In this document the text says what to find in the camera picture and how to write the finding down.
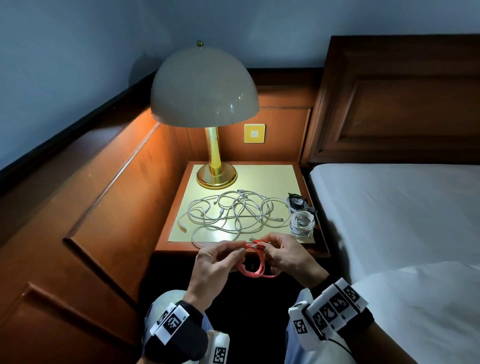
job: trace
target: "brass lamp base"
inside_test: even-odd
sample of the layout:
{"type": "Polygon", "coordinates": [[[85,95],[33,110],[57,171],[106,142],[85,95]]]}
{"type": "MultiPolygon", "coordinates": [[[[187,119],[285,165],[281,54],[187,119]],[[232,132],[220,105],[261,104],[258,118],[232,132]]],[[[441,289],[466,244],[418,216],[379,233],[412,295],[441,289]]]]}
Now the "brass lamp base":
{"type": "Polygon", "coordinates": [[[210,165],[201,166],[197,172],[197,181],[210,190],[219,190],[233,184],[237,180],[237,171],[228,163],[222,162],[222,174],[212,176],[210,165]]]}

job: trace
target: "brass lamp stem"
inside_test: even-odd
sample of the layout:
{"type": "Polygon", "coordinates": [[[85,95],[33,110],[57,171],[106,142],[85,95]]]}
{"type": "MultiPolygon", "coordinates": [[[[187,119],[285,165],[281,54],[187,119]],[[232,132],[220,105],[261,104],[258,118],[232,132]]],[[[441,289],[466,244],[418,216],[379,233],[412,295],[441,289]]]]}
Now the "brass lamp stem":
{"type": "Polygon", "coordinates": [[[208,163],[210,164],[210,173],[212,174],[212,176],[217,177],[222,174],[222,161],[220,160],[220,149],[218,147],[217,128],[205,128],[205,135],[207,137],[208,163]]]}
{"type": "Polygon", "coordinates": [[[216,127],[205,128],[208,147],[208,164],[201,166],[197,172],[197,181],[203,187],[219,190],[237,180],[237,171],[231,164],[220,160],[218,147],[218,130],[216,127]]]}

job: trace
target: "hand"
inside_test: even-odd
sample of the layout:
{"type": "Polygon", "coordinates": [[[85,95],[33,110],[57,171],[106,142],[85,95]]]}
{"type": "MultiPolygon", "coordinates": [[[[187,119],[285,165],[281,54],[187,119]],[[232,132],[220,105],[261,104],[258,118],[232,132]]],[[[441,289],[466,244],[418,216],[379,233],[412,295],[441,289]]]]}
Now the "hand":
{"type": "Polygon", "coordinates": [[[313,288],[328,277],[328,272],[292,235],[271,232],[259,240],[270,242],[262,245],[273,274],[284,271],[306,288],[313,288]]]}
{"type": "Polygon", "coordinates": [[[200,312],[205,312],[222,292],[228,274],[235,270],[234,265],[245,260],[246,244],[222,241],[218,245],[200,249],[183,300],[200,312]]]}

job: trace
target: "wall outlet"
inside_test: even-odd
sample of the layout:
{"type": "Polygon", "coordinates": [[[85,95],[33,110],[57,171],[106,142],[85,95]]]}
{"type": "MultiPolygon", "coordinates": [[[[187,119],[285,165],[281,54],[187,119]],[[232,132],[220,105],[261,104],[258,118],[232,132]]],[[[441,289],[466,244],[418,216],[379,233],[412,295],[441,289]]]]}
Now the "wall outlet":
{"type": "Polygon", "coordinates": [[[265,124],[245,124],[245,142],[265,142],[265,124]]]}

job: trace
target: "lamp shade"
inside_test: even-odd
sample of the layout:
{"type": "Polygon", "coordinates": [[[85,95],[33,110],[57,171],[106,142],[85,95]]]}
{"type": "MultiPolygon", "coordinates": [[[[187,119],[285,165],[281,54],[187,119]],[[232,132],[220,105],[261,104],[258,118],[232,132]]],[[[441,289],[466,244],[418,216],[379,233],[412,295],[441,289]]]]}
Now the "lamp shade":
{"type": "Polygon", "coordinates": [[[158,122],[187,128],[235,124],[260,109],[246,68],[207,47],[180,50],[163,62],[153,81],[151,108],[158,122]]]}

